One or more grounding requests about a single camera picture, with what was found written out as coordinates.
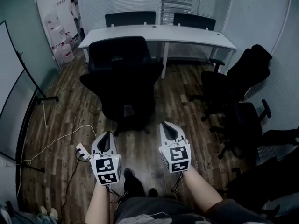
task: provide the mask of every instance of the white desk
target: white desk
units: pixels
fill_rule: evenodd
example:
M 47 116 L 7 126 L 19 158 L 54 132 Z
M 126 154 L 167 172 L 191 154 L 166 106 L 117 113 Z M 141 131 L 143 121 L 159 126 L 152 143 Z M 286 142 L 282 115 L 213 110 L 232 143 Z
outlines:
M 213 50 L 210 57 L 214 56 L 216 48 L 227 48 L 229 49 L 228 60 L 237 49 L 233 43 L 219 32 L 170 25 L 133 25 L 91 30 L 79 45 L 79 48 L 84 49 L 84 54 L 88 60 L 86 48 L 92 42 L 124 36 L 143 36 L 147 41 L 165 42 L 162 79 L 165 77 L 170 42 L 211 46 Z

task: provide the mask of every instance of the wooden floor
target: wooden floor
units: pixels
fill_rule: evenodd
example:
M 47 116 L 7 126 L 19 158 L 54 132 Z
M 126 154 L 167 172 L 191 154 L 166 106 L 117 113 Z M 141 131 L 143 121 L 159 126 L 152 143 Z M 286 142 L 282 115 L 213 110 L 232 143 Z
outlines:
M 50 86 L 47 95 L 58 95 L 59 102 L 44 103 L 47 128 L 43 120 L 43 106 L 36 106 L 28 127 L 23 159 L 31 159 L 53 140 L 80 126 L 92 125 L 97 135 L 116 128 L 116 123 L 103 115 L 99 98 L 79 81 L 80 75 L 87 73 L 84 61 L 83 52 L 77 51 L 74 62 L 63 68 Z M 205 103 L 188 102 L 189 95 L 202 93 L 200 74 L 204 70 L 212 70 L 212 67 L 208 64 L 169 65 L 166 78 L 155 84 L 156 112 L 149 123 L 150 135 L 142 131 L 130 131 L 115 138 L 123 170 L 132 168 L 146 191 L 156 188 L 160 196 L 173 197 L 170 189 L 178 178 L 178 174 L 169 174 L 158 153 L 160 142 L 157 125 L 163 120 L 182 127 L 191 143 L 193 165 L 215 188 L 225 189 L 228 181 L 235 178 L 231 172 L 233 167 L 247 169 L 247 162 L 235 158 L 230 152 L 218 160 L 217 155 L 223 148 L 223 137 L 211 134 L 209 127 L 212 124 L 221 125 L 221 116 L 212 115 L 206 122 L 201 122 Z M 93 140 L 91 128 L 81 128 L 55 142 L 32 161 L 32 166 L 46 169 L 44 174 L 23 168 L 20 209 L 38 213 L 39 206 L 44 205 L 48 210 L 56 208 L 61 216 L 60 208 L 65 201 L 67 183 L 77 162 L 75 147 L 82 143 L 90 150 Z M 121 182 L 113 185 L 120 194 L 123 194 L 123 181 L 122 176 Z M 90 164 L 80 162 L 68 190 L 63 223 L 84 222 L 94 185 L 95 178 Z M 180 183 L 178 192 L 182 202 L 194 207 L 184 182 Z M 116 196 L 111 195 L 111 200 L 116 201 Z M 112 216 L 116 206 L 111 204 Z

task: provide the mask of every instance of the white power strip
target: white power strip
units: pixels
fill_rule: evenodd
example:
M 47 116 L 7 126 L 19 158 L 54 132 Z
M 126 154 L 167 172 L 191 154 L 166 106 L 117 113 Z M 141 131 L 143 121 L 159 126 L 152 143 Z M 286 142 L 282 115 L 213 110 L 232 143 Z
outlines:
M 84 148 L 84 146 L 79 143 L 77 146 L 76 146 L 76 149 L 78 150 L 78 152 L 82 155 L 82 157 L 86 160 L 88 159 L 89 157 L 89 153 L 87 152 L 87 150 Z

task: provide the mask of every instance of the beige shoe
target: beige shoe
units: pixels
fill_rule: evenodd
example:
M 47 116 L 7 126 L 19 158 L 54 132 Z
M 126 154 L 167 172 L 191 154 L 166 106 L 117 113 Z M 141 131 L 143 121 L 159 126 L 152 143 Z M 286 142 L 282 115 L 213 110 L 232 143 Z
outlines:
M 54 217 L 56 220 L 58 220 L 58 212 L 55 208 L 51 208 L 50 216 Z
M 44 206 L 41 206 L 40 209 L 41 209 L 41 213 L 43 213 L 45 215 L 48 214 L 47 209 Z

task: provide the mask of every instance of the chair backrest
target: chair backrest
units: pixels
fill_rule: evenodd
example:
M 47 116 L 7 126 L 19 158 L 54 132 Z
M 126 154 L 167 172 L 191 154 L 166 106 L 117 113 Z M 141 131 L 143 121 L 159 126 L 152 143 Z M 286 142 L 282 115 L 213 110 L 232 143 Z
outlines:
M 90 73 L 113 67 L 134 67 L 151 62 L 146 41 L 142 36 L 118 37 L 89 45 Z
M 174 13 L 173 24 L 181 24 L 183 27 L 200 28 L 213 31 L 216 20 L 208 17 L 202 17 L 197 15 L 190 15 L 186 13 Z
M 156 12 L 124 12 L 105 15 L 106 26 L 143 25 L 144 22 L 153 25 L 156 23 Z
M 246 49 L 238 62 L 228 71 L 229 87 L 233 94 L 243 100 L 245 93 L 266 79 L 272 56 L 260 45 Z

